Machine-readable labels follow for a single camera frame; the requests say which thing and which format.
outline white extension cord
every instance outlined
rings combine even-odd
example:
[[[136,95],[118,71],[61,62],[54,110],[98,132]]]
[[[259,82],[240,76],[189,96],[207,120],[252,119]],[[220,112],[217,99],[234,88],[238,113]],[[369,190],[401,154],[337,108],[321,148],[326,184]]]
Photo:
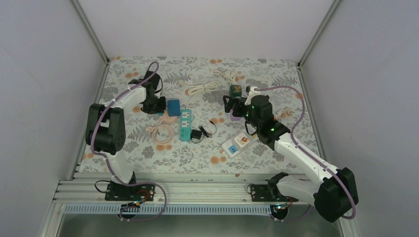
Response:
[[[205,92],[218,91],[218,90],[220,90],[220,85],[221,85],[221,83],[219,81],[217,81],[217,80],[208,82],[206,84],[200,84],[200,85],[197,85],[197,84],[194,84],[194,85],[186,84],[182,80],[179,80],[178,83],[180,85],[190,87],[190,89],[188,89],[187,92],[188,92],[188,95],[192,95],[192,97],[189,99],[188,104],[186,104],[186,109],[189,108],[189,103],[197,95],[199,95],[200,93],[205,93]]]
[[[220,71],[220,70],[214,70],[214,76],[222,76],[223,78],[225,78],[228,83],[230,84],[237,84],[236,82],[236,74],[232,71],[229,70],[225,70],[224,72]]]

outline blue box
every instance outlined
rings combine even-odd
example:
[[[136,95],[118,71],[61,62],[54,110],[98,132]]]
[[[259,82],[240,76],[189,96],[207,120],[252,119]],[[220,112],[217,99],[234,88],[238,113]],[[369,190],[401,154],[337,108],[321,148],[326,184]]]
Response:
[[[169,117],[180,116],[179,100],[168,100],[168,115]]]

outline power socket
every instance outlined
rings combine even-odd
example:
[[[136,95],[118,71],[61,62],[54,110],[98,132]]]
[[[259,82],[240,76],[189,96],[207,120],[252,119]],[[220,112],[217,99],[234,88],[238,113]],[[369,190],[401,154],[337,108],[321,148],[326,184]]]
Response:
[[[192,111],[180,111],[180,141],[191,141],[191,125],[192,125]]]

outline floral patterned surface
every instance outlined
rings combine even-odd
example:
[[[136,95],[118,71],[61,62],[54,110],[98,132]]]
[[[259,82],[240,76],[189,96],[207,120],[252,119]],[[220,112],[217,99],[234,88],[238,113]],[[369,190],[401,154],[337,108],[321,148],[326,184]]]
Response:
[[[267,88],[276,85],[290,85],[301,91],[296,64],[287,60],[266,59],[211,59],[194,57],[115,57],[113,58],[103,88],[100,103],[115,98],[124,91],[132,79],[143,78],[148,65],[157,60],[160,64],[158,74],[163,79],[162,95],[167,99],[178,98],[181,108],[191,96],[187,88],[178,80],[188,84],[203,84],[218,80],[221,90],[198,95],[189,106],[192,110],[192,127],[202,125],[207,131],[217,133],[212,138],[204,138],[199,144],[185,143],[179,140],[179,120],[170,124],[174,139],[166,145],[156,145],[146,126],[155,126],[160,118],[148,115],[135,107],[125,112],[126,143],[123,151],[129,164],[137,172],[163,173],[272,173],[284,171],[298,174],[301,171],[286,157],[273,152],[259,141],[252,144],[243,153],[234,158],[224,154],[221,144],[237,135],[244,128],[244,121],[231,121],[224,113],[222,96],[228,95],[229,84],[221,76],[214,76],[214,70],[230,70],[236,74],[236,82],[246,88],[247,85]],[[301,101],[290,89],[267,91],[270,96],[276,118],[291,128],[301,114]],[[308,114],[295,131],[296,137],[312,151],[318,153]],[[159,129],[158,139],[167,138],[168,132]],[[80,166],[80,172],[107,172],[105,160],[86,148]]]

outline purple cable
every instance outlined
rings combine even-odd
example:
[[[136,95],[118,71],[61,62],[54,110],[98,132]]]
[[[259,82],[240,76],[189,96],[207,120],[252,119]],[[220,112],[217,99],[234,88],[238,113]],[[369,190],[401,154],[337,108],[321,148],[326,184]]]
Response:
[[[300,100],[301,100],[301,104],[302,104],[301,116],[297,120],[297,122],[294,124],[294,126],[291,128],[291,139],[293,140],[293,142],[295,143],[295,145],[302,152],[304,152],[304,154],[308,155],[308,157],[310,157],[312,160],[314,160],[316,163],[318,163],[323,169],[327,170],[336,179],[336,181],[340,184],[340,186],[343,188],[343,191],[345,192],[346,196],[348,196],[349,202],[351,203],[352,215],[350,215],[350,216],[342,216],[342,218],[344,218],[344,219],[353,219],[353,218],[355,218],[355,215],[356,215],[355,202],[354,202],[354,200],[353,200],[353,198],[351,196],[351,193],[349,193],[348,188],[346,188],[346,186],[343,184],[343,182],[339,179],[339,177],[333,171],[331,171],[326,165],[324,165],[321,161],[319,161],[318,159],[316,159],[313,155],[311,155],[303,147],[299,146],[297,140],[294,137],[294,130],[297,127],[297,125],[301,122],[302,118],[304,117],[304,113],[305,113],[305,103],[304,103],[304,99],[303,99],[303,96],[301,95],[301,93],[297,89],[295,89],[294,87],[288,86],[288,85],[279,85],[279,86],[274,86],[274,87],[266,88],[266,89],[256,89],[256,91],[267,91],[267,90],[273,90],[273,89],[278,89],[278,88],[288,88],[288,89],[291,89],[291,90],[295,91],[299,95]]]
[[[124,92],[122,92],[121,94],[119,94],[116,98],[115,98],[115,100],[114,101],[112,101],[104,110],[103,110],[103,112],[102,112],[102,114],[100,115],[100,117],[99,117],[99,120],[97,121],[97,124],[96,124],[96,127],[94,128],[94,130],[93,130],[93,135],[92,135],[92,139],[91,139],[91,142],[90,142],[90,150],[91,150],[91,152],[93,153],[93,154],[95,154],[95,155],[99,155],[99,156],[102,156],[102,157],[104,157],[105,159],[106,159],[106,165],[108,166],[108,169],[109,169],[109,172],[115,177],[115,179],[116,180],[118,180],[118,182],[120,182],[121,184],[123,184],[123,185],[125,185],[125,186],[127,186],[127,187],[134,187],[134,186],[138,186],[138,185],[143,185],[143,184],[153,184],[153,185],[155,185],[155,186],[157,186],[157,187],[159,187],[161,190],[162,190],[162,192],[163,192],[163,195],[165,196],[165,204],[164,204],[164,206],[163,206],[163,208],[162,208],[162,210],[157,214],[157,215],[155,215],[155,216],[153,216],[153,217],[150,217],[150,218],[147,218],[147,219],[138,219],[138,220],[132,220],[132,221],[149,221],[149,220],[153,220],[153,219],[155,219],[155,218],[157,218],[157,217],[159,217],[159,216],[161,216],[161,214],[163,214],[163,212],[165,211],[165,209],[166,209],[166,206],[167,206],[167,203],[168,203],[168,199],[167,199],[167,196],[166,196],[166,192],[164,191],[164,189],[163,189],[163,187],[161,187],[160,185],[158,185],[158,184],[156,184],[156,183],[153,183],[153,182],[142,182],[142,183],[136,183],[136,184],[127,184],[127,183],[125,183],[124,181],[122,181],[116,174],[115,174],[115,172],[114,172],[114,170],[112,169],[112,167],[111,167],[111,164],[109,163],[109,160],[108,160],[108,156],[106,155],[106,154],[104,154],[104,153],[100,153],[100,152],[96,152],[95,150],[94,150],[94,140],[95,140],[95,138],[96,138],[96,134],[97,134],[97,131],[98,131],[98,129],[99,129],[99,126],[100,126],[100,123],[102,122],[102,120],[103,120],[103,118],[105,117],[105,114],[106,114],[106,112],[111,108],[111,106],[113,106],[119,99],[121,99],[125,94],[127,94],[128,92],[130,92],[131,90],[134,90],[134,89],[136,89],[137,87],[140,87],[142,84],[144,84],[146,81],[148,81],[149,79],[151,79],[153,76],[154,76],[154,74],[156,74],[156,72],[157,72],[157,70],[159,69],[159,63],[157,62],[157,61],[154,61],[154,62],[152,62],[149,66],[148,66],[148,68],[147,68],[147,71],[149,71],[150,70],[150,67],[153,65],[153,64],[156,64],[156,69],[154,70],[154,72],[149,76],[149,77],[147,77],[146,79],[144,79],[142,82],[140,82],[139,84],[137,84],[137,85],[134,85],[134,86],[132,86],[132,87],[130,87],[129,89],[127,89],[127,90],[125,90]],[[121,219],[122,220],[129,220],[129,219],[126,219],[126,218],[123,218],[122,217],[122,212],[124,211],[124,209],[122,209],[121,210],[121,213],[120,213],[120,217],[121,217]]]
[[[292,220],[278,220],[278,221],[280,221],[280,222],[293,222],[293,221],[299,221],[299,220],[301,220],[302,218],[304,218],[304,217],[306,217],[307,215],[308,215],[308,213],[311,211],[311,209],[312,209],[312,206],[308,206],[308,209],[305,211],[305,213],[302,215],[302,216],[300,216],[300,217],[297,217],[297,218],[295,218],[295,219],[292,219]],[[269,214],[269,216],[272,218],[272,219],[274,219],[275,220],[275,217],[272,215],[272,214]]]

